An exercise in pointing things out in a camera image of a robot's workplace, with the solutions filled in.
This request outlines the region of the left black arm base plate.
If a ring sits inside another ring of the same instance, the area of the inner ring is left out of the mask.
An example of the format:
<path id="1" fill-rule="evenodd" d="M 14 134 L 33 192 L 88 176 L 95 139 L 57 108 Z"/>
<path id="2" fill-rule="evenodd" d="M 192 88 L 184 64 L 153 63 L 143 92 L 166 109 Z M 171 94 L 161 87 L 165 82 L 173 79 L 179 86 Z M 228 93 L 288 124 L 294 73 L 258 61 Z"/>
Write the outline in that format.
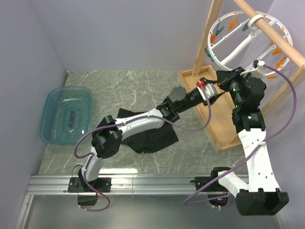
<path id="1" fill-rule="evenodd" d="M 89 184 L 96 190 L 102 193 L 109 193 L 112 185 L 112 179 L 110 177 L 97 178 L 95 181 L 89 182 Z M 88 187 L 84 180 L 79 177 L 71 177 L 68 185 L 69 193 L 83 193 L 83 192 L 93 192 L 93 190 Z"/>

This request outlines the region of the white round clip hanger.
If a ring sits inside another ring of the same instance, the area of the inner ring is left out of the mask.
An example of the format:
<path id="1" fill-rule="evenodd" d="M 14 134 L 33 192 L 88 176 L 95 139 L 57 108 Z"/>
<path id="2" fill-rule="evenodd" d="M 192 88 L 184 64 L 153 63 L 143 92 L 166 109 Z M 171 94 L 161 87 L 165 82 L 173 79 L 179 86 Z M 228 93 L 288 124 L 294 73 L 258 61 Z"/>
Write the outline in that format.
<path id="1" fill-rule="evenodd" d="M 258 13 L 258 15 L 260 15 L 260 17 L 257 17 L 258 19 L 264 18 L 264 19 L 266 19 L 266 21 L 268 22 L 268 24 L 270 26 L 272 26 L 272 27 L 275 26 L 276 29 L 280 29 L 278 31 L 279 34 L 291 46 L 293 46 L 293 40 L 290 35 L 290 32 L 286 29 L 286 27 L 278 19 L 276 19 L 275 17 L 273 17 L 269 14 L 265 14 L 265 13 L 262 13 L 259 11 L 257 11 L 257 13 Z M 233 16 L 235 16 L 235 18 L 236 18 L 242 14 L 244 14 L 244 12 L 241 10 L 238 10 L 238 11 L 233 11 L 233 12 L 230 12 L 228 14 L 221 16 L 214 22 L 214 24 L 212 25 L 212 27 L 210 28 L 210 31 L 209 31 L 207 49 L 209 50 L 211 56 L 213 57 L 214 62 L 224 70 L 231 70 L 229 67 L 227 67 L 227 64 L 230 63 L 233 59 L 235 59 L 244 49 L 246 49 L 253 41 L 256 41 L 256 39 L 263 34 L 261 29 L 259 29 L 257 26 L 254 25 L 254 22 L 253 22 L 253 24 L 251 24 L 251 28 L 250 28 L 249 22 L 252 19 L 247 18 L 244 21 L 239 22 L 238 25 L 236 25 L 231 31 L 228 31 L 228 33 L 223 35 L 223 37 L 220 36 L 220 38 L 217 38 L 222 32 L 218 36 L 214 35 L 215 27 L 217 24 L 219 24 L 219 29 L 220 29 L 222 26 L 224 26 L 224 25 L 222 25 L 223 22 L 226 22 L 229 19 L 231 20 L 231 18 Z M 235 47 L 235 49 L 232 50 L 231 53 L 227 57 L 225 57 L 223 60 L 219 60 L 217 58 L 216 54 L 214 53 L 214 49 L 216 49 L 218 46 L 221 47 L 222 43 L 227 41 L 230 37 L 232 37 L 237 32 L 246 34 L 247 35 L 246 38 L 243 41 L 241 41 L 240 44 L 237 45 Z M 255 59 L 258 59 L 258 60 L 263 59 L 266 55 L 268 55 L 271 51 L 273 52 L 276 48 L 277 48 L 277 46 L 275 45 L 275 43 L 273 41 L 270 41 L 269 48 L 266 51 L 264 51 L 259 57 L 255 58 Z"/>

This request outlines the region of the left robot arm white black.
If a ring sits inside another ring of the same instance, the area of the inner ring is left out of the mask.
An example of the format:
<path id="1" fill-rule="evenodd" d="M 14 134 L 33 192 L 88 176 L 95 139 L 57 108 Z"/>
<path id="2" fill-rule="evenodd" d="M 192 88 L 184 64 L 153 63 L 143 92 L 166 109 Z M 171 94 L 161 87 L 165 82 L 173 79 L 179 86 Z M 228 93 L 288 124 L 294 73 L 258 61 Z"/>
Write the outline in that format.
<path id="1" fill-rule="evenodd" d="M 85 192 L 98 191 L 102 186 L 98 176 L 103 161 L 116 155 L 121 145 L 128 145 L 135 152 L 154 153 L 175 143 L 173 127 L 180 119 L 179 114 L 199 104 L 210 109 L 221 96 L 216 83 L 203 77 L 190 92 L 181 86 L 173 88 L 152 110 L 129 117 L 104 117 L 96 129 L 86 133 L 76 144 L 79 147 L 86 137 L 92 137 L 89 153 L 81 156 L 74 150 L 76 158 L 87 159 L 78 172 L 79 186 Z"/>

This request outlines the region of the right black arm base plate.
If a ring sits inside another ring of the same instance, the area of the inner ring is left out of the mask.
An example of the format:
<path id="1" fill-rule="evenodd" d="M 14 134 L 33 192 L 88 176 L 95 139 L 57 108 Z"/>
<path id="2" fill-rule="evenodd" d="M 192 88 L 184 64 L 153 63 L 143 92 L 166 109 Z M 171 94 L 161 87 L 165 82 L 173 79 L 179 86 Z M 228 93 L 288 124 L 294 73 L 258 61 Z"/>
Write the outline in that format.
<path id="1" fill-rule="evenodd" d="M 211 177 L 195 177 L 194 179 L 190 180 L 190 183 L 194 183 L 195 189 L 199 190 L 211 180 L 212 180 Z M 213 187 L 213 185 L 210 185 L 202 190 L 202 192 L 214 192 L 214 191 L 216 191 L 216 189 Z"/>

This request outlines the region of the black striped underwear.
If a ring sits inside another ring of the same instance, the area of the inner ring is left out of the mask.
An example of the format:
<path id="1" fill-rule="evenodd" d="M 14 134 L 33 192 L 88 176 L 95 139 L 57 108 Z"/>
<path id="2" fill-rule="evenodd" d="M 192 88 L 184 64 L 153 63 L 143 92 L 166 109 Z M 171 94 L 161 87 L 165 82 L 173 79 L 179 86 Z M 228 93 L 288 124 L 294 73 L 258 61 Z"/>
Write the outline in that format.
<path id="1" fill-rule="evenodd" d="M 155 108 L 148 112 L 133 112 L 121 108 L 116 123 L 120 124 L 141 116 L 144 118 L 119 127 L 122 131 L 122 145 L 127 145 L 136 153 L 149 154 L 179 141 L 171 124 L 153 117 L 162 117 L 161 112 Z"/>

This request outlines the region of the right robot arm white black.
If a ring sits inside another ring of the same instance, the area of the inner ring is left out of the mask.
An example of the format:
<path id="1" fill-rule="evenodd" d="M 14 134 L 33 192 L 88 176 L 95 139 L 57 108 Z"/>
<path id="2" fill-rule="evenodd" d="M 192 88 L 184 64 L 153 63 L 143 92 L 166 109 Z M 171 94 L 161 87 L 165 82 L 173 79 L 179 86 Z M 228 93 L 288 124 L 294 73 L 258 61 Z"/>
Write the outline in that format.
<path id="1" fill-rule="evenodd" d="M 276 215 L 289 202 L 289 196 L 280 190 L 267 150 L 266 127 L 259 109 L 266 84 L 242 67 L 218 70 L 216 76 L 218 87 L 230 94 L 235 106 L 232 120 L 247 160 L 249 181 L 243 182 L 232 169 L 216 167 L 210 181 L 199 190 L 209 186 L 217 191 L 227 189 L 242 216 Z"/>

